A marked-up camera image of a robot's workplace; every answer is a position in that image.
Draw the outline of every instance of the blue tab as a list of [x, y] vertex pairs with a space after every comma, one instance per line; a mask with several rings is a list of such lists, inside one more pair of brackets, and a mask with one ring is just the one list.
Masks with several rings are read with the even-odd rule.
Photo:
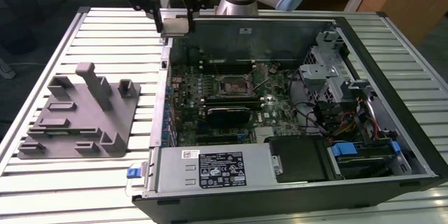
[[397, 141], [392, 141], [390, 145], [392, 145], [394, 153], [398, 153], [401, 151], [401, 148], [400, 148]]
[[337, 143], [337, 148], [341, 152], [341, 155], [356, 155], [357, 150], [353, 143]]
[[126, 178], [141, 178], [141, 168], [128, 168]]
[[353, 143], [337, 143], [330, 147], [334, 157], [344, 155], [356, 155], [357, 150]]
[[333, 146], [330, 147], [330, 151], [333, 152], [333, 156], [334, 156], [334, 157], [337, 157], [337, 156], [341, 155], [341, 152], [340, 152], [340, 150], [338, 150], [338, 148], [337, 148], [336, 145], [333, 145]]
[[168, 137], [169, 137], [168, 132], [166, 131], [161, 132], [161, 139], [166, 140]]

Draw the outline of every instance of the power supply label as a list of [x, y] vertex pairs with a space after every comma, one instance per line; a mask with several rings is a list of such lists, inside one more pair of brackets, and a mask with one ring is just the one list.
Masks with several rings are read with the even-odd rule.
[[200, 154], [198, 177], [202, 189], [245, 186], [242, 152]]

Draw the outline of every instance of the metal table surface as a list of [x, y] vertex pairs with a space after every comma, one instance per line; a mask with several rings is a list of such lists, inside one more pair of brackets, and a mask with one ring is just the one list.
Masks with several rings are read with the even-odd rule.
[[[181, 13], [165, 10], [164, 15]], [[261, 15], [290, 15], [262, 11]], [[376, 13], [296, 12], [293, 15], [344, 16], [396, 88], [437, 150], [448, 160], [448, 86], [402, 34]], [[142, 12], [92, 8], [78, 13], [0, 144], [1, 223], [152, 223], [124, 192], [126, 168], [148, 157], [161, 43]], [[17, 145], [48, 99], [54, 74], [73, 83], [76, 63], [92, 61], [96, 73], [116, 82], [142, 84], [122, 158], [34, 159], [16, 157]], [[362, 76], [360, 66], [354, 68]], [[206, 223], [446, 223], [448, 184], [408, 193], [369, 208], [221, 220]]]

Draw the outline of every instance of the cable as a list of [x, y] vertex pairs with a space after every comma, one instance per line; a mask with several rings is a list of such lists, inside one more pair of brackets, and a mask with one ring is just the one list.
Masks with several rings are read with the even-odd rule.
[[350, 115], [350, 114], [354, 114], [354, 112], [345, 112], [345, 113], [342, 114], [342, 116], [341, 116], [341, 127], [342, 127], [342, 125], [344, 125], [344, 118], [345, 118], [345, 116], [348, 116], [348, 115]]
[[[290, 98], [290, 87], [292, 87], [292, 81], [293, 81], [293, 77], [296, 76], [296, 74], [298, 73], [300, 68], [296, 69], [296, 71], [293, 72], [292, 76], [290, 76], [290, 82], [289, 82], [289, 103], [292, 104], [292, 106], [294, 105], [294, 103], [292, 102], [292, 98]], [[305, 115], [305, 113], [302, 113], [300, 110], [297, 110], [297, 108], [294, 107], [294, 110], [297, 111], [297, 113], [306, 118], [313, 125], [316, 126], [316, 128], [318, 129], [318, 131], [321, 132], [322, 135], [329, 135], [329, 132], [318, 125], [318, 123], [309, 117]]]
[[305, 126], [308, 127], [308, 118], [309, 118], [309, 114], [310, 113], [314, 113], [314, 111], [310, 111], [310, 112], [308, 112], [308, 114], [306, 114], [306, 120], [305, 120]]
[[356, 123], [352, 122], [352, 123], [349, 123], [345, 127], [340, 128], [340, 129], [336, 131], [334, 136], [337, 136], [337, 135], [340, 135], [340, 134], [345, 133], [345, 132], [352, 131], [354, 128], [356, 128]]
[[306, 104], [309, 107], [314, 106], [312, 102], [297, 102], [293, 107], [296, 108], [298, 104]]

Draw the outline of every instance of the red wire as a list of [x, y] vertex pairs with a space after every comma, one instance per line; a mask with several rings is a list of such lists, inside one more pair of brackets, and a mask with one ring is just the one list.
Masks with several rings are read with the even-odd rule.
[[342, 125], [344, 125], [344, 118], [345, 118], [345, 116], [349, 115], [349, 114], [354, 114], [354, 112], [345, 112], [345, 113], [342, 114], [342, 117], [341, 117], [341, 127], [342, 127]]

